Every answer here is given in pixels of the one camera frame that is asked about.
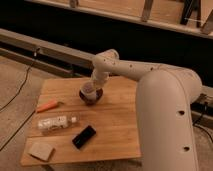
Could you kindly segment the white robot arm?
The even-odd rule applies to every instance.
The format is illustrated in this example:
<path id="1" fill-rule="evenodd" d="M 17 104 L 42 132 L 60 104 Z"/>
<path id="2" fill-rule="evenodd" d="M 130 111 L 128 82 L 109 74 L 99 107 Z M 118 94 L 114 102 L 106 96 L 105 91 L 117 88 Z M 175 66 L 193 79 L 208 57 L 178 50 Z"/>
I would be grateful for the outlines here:
<path id="1" fill-rule="evenodd" d="M 188 68 L 121 60 L 107 50 L 92 57 L 95 83 L 111 72 L 137 82 L 135 106 L 142 171 L 199 171 L 190 105 L 202 91 Z"/>

